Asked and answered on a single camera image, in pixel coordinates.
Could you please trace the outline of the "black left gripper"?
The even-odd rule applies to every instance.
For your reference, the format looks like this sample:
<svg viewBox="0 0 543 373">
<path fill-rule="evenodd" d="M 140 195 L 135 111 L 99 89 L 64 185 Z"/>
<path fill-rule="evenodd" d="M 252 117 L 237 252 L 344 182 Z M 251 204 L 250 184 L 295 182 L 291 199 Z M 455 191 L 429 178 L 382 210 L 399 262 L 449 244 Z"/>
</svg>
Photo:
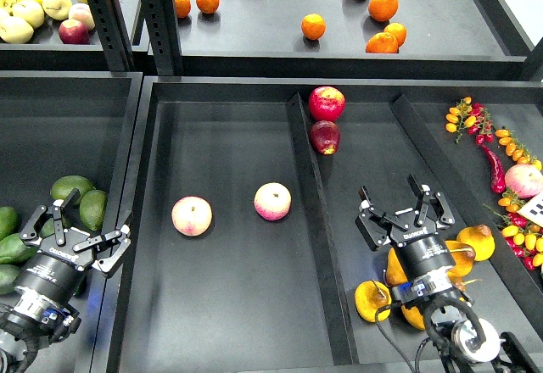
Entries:
<svg viewBox="0 0 543 373">
<path fill-rule="evenodd" d="M 89 270 L 98 270 L 110 278 L 120 268 L 131 246 L 132 211 L 121 211 L 115 229 L 105 234 L 92 236 L 74 226 L 64 229 L 66 210 L 76 207 L 80 198 L 75 187 L 64 200 L 38 207 L 26 223 L 20 239 L 38 250 L 14 280 L 15 291 L 20 295 L 32 294 L 54 305 L 65 305 Z M 41 238 L 39 232 L 51 218 L 55 234 Z"/>
</svg>

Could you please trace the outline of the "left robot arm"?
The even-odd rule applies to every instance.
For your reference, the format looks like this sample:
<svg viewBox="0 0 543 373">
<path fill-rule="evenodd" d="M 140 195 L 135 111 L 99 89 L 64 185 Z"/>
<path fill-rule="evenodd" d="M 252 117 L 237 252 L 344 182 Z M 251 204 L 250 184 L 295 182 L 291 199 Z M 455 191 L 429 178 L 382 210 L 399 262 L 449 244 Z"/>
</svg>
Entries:
<svg viewBox="0 0 543 373">
<path fill-rule="evenodd" d="M 81 318 L 70 305 L 90 270 L 110 278 L 131 245 L 132 212 L 113 231 L 91 236 L 64 225 L 65 210 L 80 197 L 74 188 L 67 198 L 39 206 L 20 232 L 20 240 L 36 254 L 14 279 L 19 294 L 1 311 L 1 371 L 24 372 L 38 352 L 77 332 Z"/>
</svg>

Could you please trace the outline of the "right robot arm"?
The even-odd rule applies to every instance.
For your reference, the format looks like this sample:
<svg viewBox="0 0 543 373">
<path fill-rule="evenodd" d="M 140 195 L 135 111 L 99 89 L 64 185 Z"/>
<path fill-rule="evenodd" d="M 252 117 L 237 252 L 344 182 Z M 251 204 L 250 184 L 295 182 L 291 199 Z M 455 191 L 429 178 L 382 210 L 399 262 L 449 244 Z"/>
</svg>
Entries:
<svg viewBox="0 0 543 373">
<path fill-rule="evenodd" d="M 415 309 L 446 372 L 471 372 L 489 363 L 496 372 L 536 372 L 538 367 L 511 332 L 498 332 L 476 315 L 471 298 L 449 273 L 458 263 L 440 236 L 455 224 L 445 195 L 407 178 L 417 198 L 413 208 L 387 213 L 361 187 L 355 223 L 372 251 L 390 245 L 406 281 L 386 285 L 365 281 L 355 290 L 355 306 L 365 320 L 379 325 L 392 309 Z"/>
</svg>

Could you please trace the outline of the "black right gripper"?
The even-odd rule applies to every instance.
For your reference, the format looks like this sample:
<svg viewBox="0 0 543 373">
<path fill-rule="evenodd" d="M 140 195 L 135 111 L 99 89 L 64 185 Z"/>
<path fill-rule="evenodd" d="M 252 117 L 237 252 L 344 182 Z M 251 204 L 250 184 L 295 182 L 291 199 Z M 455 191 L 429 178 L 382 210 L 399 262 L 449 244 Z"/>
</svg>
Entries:
<svg viewBox="0 0 543 373">
<path fill-rule="evenodd" d="M 361 186 L 355 224 L 372 251 L 391 245 L 408 281 L 415 281 L 437 270 L 445 273 L 455 265 L 439 236 L 441 230 L 455 224 L 455 219 L 443 193 L 431 192 L 430 186 L 420 183 L 413 174 L 407 182 L 417 197 L 417 206 L 393 214 L 377 209 L 366 187 Z"/>
</svg>

